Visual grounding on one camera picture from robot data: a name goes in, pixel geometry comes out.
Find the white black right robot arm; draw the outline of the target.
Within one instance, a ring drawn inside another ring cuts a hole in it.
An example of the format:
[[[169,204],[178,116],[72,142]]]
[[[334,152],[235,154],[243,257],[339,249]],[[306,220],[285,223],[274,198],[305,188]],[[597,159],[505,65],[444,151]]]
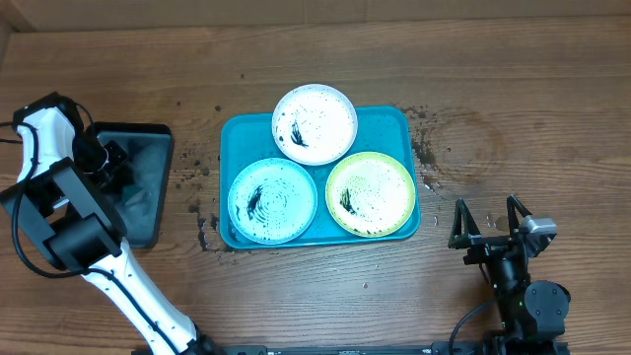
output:
[[[514,196],[507,198],[509,232],[484,237],[463,199],[456,201],[448,240],[450,249],[464,249],[463,263],[476,265],[493,298],[463,316],[447,345],[450,354],[567,354],[557,337],[565,332],[571,294],[558,283],[533,281],[529,261],[539,256],[557,235],[549,217],[535,217]],[[457,343],[462,326],[488,307],[498,307],[502,328],[488,331],[476,343]]]

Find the teal grey sponge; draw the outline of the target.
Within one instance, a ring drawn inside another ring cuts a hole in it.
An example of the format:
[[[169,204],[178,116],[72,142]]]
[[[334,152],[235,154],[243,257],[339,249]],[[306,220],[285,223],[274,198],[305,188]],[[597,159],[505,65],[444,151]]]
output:
[[[121,201],[124,205],[133,205],[143,200],[145,189],[138,184],[127,184],[121,189]]]

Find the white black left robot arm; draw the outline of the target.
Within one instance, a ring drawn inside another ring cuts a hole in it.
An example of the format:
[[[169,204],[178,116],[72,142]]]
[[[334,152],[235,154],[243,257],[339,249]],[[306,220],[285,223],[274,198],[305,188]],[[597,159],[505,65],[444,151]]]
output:
[[[80,276],[102,291],[150,354],[219,354],[136,260],[158,238],[174,139],[164,124],[95,122],[53,92],[17,109],[9,126],[23,163],[2,191],[23,264],[49,279]]]

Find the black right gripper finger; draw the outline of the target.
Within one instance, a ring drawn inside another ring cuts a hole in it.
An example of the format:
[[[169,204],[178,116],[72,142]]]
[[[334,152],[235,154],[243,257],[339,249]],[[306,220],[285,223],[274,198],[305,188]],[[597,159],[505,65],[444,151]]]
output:
[[[521,215],[522,218],[531,215],[531,212],[517,199],[514,194],[507,197],[507,213],[510,233],[513,233],[519,228],[520,222],[518,215]]]
[[[465,201],[456,201],[455,218],[452,227],[453,237],[480,237],[481,233],[475,223]]]

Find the white speckled plate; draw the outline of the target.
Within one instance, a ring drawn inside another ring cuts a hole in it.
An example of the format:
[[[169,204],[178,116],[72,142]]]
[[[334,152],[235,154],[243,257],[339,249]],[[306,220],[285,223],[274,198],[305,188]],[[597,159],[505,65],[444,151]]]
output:
[[[358,116],[350,100],[337,89],[307,84],[288,92],[271,120],[274,142],[289,159],[322,166],[344,156],[358,132]]]

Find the light blue speckled plate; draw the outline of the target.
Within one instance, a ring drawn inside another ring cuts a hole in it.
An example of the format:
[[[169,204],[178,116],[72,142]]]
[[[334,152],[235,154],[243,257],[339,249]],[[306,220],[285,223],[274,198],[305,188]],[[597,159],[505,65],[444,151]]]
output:
[[[315,218],[316,184],[297,163],[267,158],[244,168],[228,193],[236,231],[262,245],[281,245],[302,235]]]

